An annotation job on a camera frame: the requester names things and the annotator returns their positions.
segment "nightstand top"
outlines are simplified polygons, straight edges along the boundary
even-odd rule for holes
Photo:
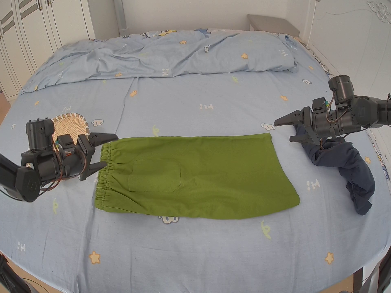
[[[274,32],[298,37],[300,31],[290,22],[283,18],[248,14],[250,25],[255,31]]]

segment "folded green shorts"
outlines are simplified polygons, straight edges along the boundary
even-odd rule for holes
[[[101,160],[95,206],[107,212],[243,219],[300,203],[268,133],[120,139]]]

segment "shorts pocket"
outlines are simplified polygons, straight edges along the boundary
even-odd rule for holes
[[[174,192],[180,185],[181,165],[175,159],[136,160],[128,178],[133,192]]]

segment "gray stripe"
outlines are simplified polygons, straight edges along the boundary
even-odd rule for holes
[[[4,24],[7,19],[9,19],[12,16],[12,10],[1,20],[1,23]]]
[[[6,27],[4,27],[3,28],[3,34],[5,34],[5,32],[7,31],[7,30],[9,30],[12,26],[14,26],[15,25],[15,22],[14,22],[14,20],[12,20],[11,22],[9,22],[9,24],[6,26]]]
[[[25,18],[27,15],[29,15],[30,13],[33,13],[35,10],[38,10],[38,5],[37,4],[34,4],[32,5],[31,7],[29,7],[26,11],[24,11],[20,16],[23,18]]]
[[[19,8],[21,9],[22,7],[24,7],[25,5],[27,5],[27,3],[31,2],[32,0],[23,0],[21,3],[19,3]]]

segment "floor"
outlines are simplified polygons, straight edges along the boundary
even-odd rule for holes
[[[3,93],[0,93],[0,124],[2,123],[4,117],[6,116],[8,110],[10,109],[11,105],[7,102],[5,96]],[[9,263],[11,268],[22,278],[25,278],[27,282],[32,284],[36,288],[36,290],[39,293],[60,293],[60,291],[52,288],[51,286],[48,286],[47,284],[43,283],[42,281],[36,279],[35,277],[28,274],[23,269],[17,267],[12,262]],[[322,291],[321,293],[339,293],[343,290],[346,291],[352,291],[353,290],[353,275],[346,278],[345,280],[341,281],[340,283],[335,284],[332,287],[329,287],[328,289]],[[0,285],[0,293],[6,293],[8,292],[3,286]]]

